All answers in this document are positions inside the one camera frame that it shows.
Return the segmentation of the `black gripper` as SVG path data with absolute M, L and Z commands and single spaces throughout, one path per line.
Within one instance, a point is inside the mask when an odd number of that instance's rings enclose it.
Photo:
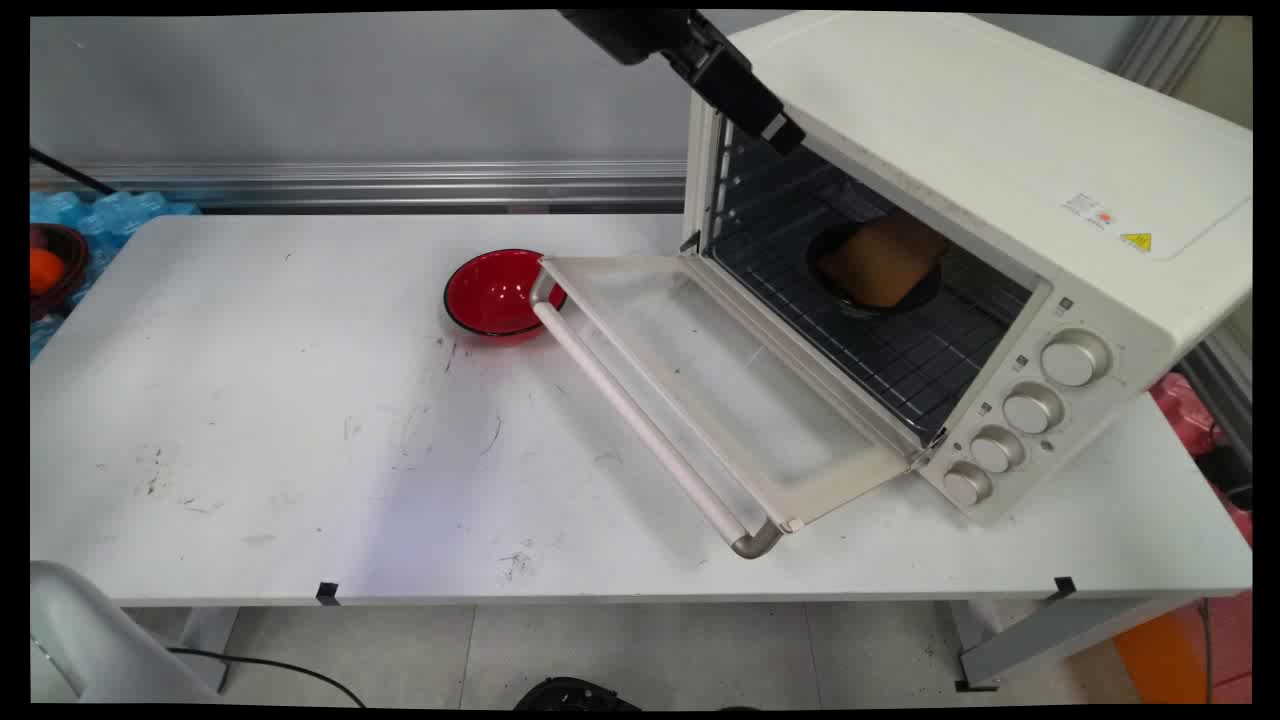
M 806 132 L 755 76 L 751 61 L 699 10 L 559 10 L 622 65 L 658 54 L 691 91 L 750 137 L 785 155 Z

